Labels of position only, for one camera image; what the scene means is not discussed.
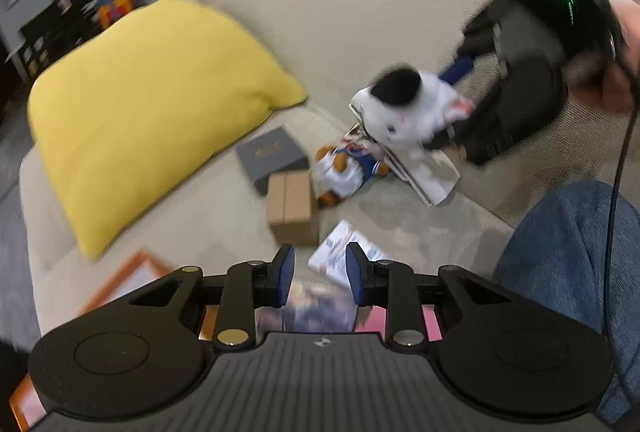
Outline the white plush toy black head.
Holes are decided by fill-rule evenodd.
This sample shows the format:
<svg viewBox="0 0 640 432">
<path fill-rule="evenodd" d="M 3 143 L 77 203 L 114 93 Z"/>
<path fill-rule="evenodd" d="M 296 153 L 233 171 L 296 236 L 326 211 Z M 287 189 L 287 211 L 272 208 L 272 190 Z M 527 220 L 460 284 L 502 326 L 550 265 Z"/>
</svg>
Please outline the white plush toy black head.
<svg viewBox="0 0 640 432">
<path fill-rule="evenodd" d="M 474 111 L 472 102 L 436 74 L 407 65 L 384 71 L 352 96 L 349 107 L 378 144 L 413 157 Z"/>
</svg>

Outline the white printed packet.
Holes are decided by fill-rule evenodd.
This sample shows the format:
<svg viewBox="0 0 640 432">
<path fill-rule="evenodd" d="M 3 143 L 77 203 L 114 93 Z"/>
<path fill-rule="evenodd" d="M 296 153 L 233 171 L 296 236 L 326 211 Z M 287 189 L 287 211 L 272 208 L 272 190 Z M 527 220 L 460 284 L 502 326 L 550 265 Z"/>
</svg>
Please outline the white printed packet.
<svg viewBox="0 0 640 432">
<path fill-rule="evenodd" d="M 330 282 L 348 288 L 346 248 L 351 242 L 359 244 L 370 261 L 388 260 L 388 256 L 372 241 L 359 233 L 348 221 L 341 220 L 311 253 L 307 265 L 311 270 L 326 276 Z"/>
</svg>

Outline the brown cardboard box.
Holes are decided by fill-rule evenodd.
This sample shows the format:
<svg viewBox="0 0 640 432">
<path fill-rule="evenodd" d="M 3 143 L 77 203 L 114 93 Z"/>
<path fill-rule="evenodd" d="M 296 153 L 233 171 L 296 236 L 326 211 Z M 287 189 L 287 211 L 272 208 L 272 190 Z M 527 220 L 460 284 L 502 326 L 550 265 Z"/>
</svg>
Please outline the brown cardboard box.
<svg viewBox="0 0 640 432">
<path fill-rule="evenodd" d="M 320 224 L 308 170 L 271 174 L 266 220 L 278 244 L 317 247 Z"/>
</svg>

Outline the orange storage box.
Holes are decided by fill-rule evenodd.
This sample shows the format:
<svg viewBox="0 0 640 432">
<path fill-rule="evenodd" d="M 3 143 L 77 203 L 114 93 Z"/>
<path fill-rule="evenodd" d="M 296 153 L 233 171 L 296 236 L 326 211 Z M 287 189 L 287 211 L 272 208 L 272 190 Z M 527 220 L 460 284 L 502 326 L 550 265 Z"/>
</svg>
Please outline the orange storage box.
<svg viewBox="0 0 640 432">
<path fill-rule="evenodd" d="M 99 308 L 169 272 L 170 267 L 159 258 L 149 251 L 140 250 L 119 267 L 119 270 L 99 288 L 80 312 L 84 314 Z M 29 376 L 26 376 L 17 386 L 9 398 L 9 405 L 20 431 L 29 431 L 46 414 Z"/>
</svg>

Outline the blue jeans leg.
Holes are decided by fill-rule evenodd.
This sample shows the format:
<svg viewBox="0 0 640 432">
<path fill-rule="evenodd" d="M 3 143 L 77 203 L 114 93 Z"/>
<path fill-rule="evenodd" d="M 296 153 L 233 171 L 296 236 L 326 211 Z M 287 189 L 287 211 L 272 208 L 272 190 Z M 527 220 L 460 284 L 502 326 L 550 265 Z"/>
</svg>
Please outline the blue jeans leg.
<svg viewBox="0 0 640 432">
<path fill-rule="evenodd" d="M 639 429 L 639 212 L 617 203 L 608 312 L 603 273 L 612 188 L 590 181 L 564 186 L 528 212 L 492 280 L 503 288 L 600 331 L 608 322 L 626 386 L 613 378 L 598 409 L 616 431 Z"/>
</svg>

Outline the pink packet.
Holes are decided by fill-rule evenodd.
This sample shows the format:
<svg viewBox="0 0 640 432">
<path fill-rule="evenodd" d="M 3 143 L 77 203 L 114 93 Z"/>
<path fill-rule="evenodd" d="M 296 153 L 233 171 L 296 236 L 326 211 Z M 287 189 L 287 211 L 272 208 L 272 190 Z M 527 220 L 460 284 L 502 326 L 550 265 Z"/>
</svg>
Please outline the pink packet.
<svg viewBox="0 0 640 432">
<path fill-rule="evenodd" d="M 424 322 L 425 339 L 430 342 L 442 340 L 442 330 L 436 317 L 433 305 L 423 305 L 421 308 Z M 386 331 L 392 334 L 401 329 L 408 329 L 418 322 L 418 311 L 412 308 L 394 308 L 389 312 L 387 308 L 371 306 L 358 310 L 356 332 L 377 332 L 382 339 L 386 339 Z"/>
</svg>

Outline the white book stack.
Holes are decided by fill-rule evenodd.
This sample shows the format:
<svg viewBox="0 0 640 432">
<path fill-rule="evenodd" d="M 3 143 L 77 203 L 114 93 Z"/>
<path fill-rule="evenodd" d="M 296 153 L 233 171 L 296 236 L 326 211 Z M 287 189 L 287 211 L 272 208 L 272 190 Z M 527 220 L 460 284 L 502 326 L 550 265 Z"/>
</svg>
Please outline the white book stack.
<svg viewBox="0 0 640 432">
<path fill-rule="evenodd" d="M 348 106 L 359 122 L 360 131 L 380 146 L 390 168 L 401 181 L 411 186 L 424 204 L 435 207 L 450 196 L 460 180 L 460 173 L 446 154 L 440 150 L 420 155 L 413 155 L 405 149 L 393 150 L 375 140 L 364 127 L 357 108 L 353 104 Z"/>
</svg>

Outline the beige sofa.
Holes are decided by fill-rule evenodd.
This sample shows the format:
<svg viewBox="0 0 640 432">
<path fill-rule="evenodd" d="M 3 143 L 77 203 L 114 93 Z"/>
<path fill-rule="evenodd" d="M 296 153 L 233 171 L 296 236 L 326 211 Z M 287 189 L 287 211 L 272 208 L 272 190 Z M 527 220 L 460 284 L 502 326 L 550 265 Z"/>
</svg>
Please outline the beige sofa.
<svg viewBox="0 0 640 432">
<path fill-rule="evenodd" d="M 218 10 L 253 33 L 303 85 L 308 100 L 275 112 L 308 152 L 353 124 L 348 103 L 395 62 L 437 70 L 459 44 L 462 25 L 487 0 L 218 0 Z M 466 166 L 454 194 L 427 207 L 405 183 L 374 182 L 326 211 L 329 232 L 347 220 L 395 260 L 421 273 L 454 263 L 489 275 L 512 228 L 550 190 L 580 180 L 610 182 L 627 120 L 569 102 L 553 126 L 484 168 Z M 270 258 L 276 243 L 265 205 L 226 150 L 138 218 L 97 259 L 79 250 L 35 145 L 21 164 L 21 200 L 39 327 L 80 310 L 140 249 L 170 267 L 217 274 Z"/>
</svg>

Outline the dark grey flat box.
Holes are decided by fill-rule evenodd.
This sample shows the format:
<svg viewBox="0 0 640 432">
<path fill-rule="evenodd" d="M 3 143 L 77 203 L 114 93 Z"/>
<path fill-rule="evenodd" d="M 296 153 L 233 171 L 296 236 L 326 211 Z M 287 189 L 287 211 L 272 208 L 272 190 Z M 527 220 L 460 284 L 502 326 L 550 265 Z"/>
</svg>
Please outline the dark grey flat box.
<svg viewBox="0 0 640 432">
<path fill-rule="evenodd" d="M 272 174 L 309 169 L 306 152 L 283 126 L 236 145 L 234 149 L 260 196 L 267 195 Z"/>
</svg>

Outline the brown bear plush toy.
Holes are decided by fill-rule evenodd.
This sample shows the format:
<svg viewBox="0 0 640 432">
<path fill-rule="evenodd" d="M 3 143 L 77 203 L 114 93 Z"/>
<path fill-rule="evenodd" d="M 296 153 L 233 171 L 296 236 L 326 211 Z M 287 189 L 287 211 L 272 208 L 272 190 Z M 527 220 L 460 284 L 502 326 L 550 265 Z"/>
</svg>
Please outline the brown bear plush toy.
<svg viewBox="0 0 640 432">
<path fill-rule="evenodd" d="M 385 178 L 390 166 L 378 144 L 370 140 L 342 140 L 320 147 L 314 154 L 311 177 L 320 208 L 335 207 L 354 196 L 371 178 Z"/>
</svg>

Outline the yellow cushion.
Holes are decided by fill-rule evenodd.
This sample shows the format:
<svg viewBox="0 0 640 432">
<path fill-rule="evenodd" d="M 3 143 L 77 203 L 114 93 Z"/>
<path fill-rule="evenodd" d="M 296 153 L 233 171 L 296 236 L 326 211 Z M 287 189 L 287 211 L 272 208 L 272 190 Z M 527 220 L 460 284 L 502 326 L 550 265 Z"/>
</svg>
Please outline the yellow cushion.
<svg viewBox="0 0 640 432">
<path fill-rule="evenodd" d="M 96 259 L 208 159 L 306 98 L 229 15 L 158 0 L 43 71 L 27 110 L 79 250 Z"/>
</svg>

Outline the dark dining furniture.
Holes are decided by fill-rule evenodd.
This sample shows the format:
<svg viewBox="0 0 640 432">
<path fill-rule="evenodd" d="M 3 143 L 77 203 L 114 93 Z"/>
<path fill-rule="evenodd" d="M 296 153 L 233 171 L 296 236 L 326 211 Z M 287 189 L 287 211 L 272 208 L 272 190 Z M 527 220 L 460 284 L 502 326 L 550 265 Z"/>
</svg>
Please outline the dark dining furniture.
<svg viewBox="0 0 640 432">
<path fill-rule="evenodd" d="M 136 0 L 57 0 L 20 29 L 23 42 L 6 62 L 32 84 L 43 70 L 136 7 Z"/>
</svg>

